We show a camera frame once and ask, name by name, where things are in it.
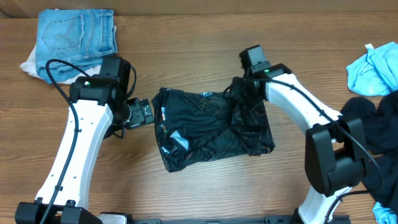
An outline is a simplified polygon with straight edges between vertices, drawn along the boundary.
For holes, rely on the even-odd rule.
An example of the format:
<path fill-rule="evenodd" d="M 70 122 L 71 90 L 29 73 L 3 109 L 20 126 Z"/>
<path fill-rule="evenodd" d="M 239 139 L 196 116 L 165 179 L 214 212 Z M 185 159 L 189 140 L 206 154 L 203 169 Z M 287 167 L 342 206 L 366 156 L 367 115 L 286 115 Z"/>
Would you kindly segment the black orange-patterned cycling jersey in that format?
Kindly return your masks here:
<path fill-rule="evenodd" d="M 264 101 L 242 106 L 225 92 L 160 88 L 152 99 L 155 136 L 168 172 L 197 162 L 260 156 L 275 148 Z"/>

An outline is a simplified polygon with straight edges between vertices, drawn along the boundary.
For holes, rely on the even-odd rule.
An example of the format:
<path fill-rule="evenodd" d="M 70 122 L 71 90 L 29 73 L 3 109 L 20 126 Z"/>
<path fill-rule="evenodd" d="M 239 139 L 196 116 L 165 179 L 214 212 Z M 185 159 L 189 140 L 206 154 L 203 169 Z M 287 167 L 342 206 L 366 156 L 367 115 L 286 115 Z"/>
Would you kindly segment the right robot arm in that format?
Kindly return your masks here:
<path fill-rule="evenodd" d="M 334 212 L 366 176 L 370 159 L 361 120 L 343 116 L 315 96 L 283 63 L 272 65 L 260 45 L 239 54 L 250 99 L 278 106 L 305 136 L 305 173 L 310 189 L 292 215 L 269 215 L 265 223 L 351 223 Z"/>

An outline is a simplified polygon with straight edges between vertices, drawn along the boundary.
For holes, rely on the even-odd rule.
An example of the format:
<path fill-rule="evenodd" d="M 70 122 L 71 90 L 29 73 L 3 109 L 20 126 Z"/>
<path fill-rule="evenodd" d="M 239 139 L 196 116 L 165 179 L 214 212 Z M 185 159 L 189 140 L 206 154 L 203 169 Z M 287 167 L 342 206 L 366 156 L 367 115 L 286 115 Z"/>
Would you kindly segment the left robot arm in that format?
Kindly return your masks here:
<path fill-rule="evenodd" d="M 98 74 L 77 78 L 61 93 L 69 105 L 62 142 L 35 200 L 18 205 L 17 224 L 133 222 L 126 213 L 90 213 L 88 199 L 102 141 L 154 122 L 149 101 L 132 97 L 135 84 L 129 77 L 135 74 L 127 60 L 106 56 Z"/>

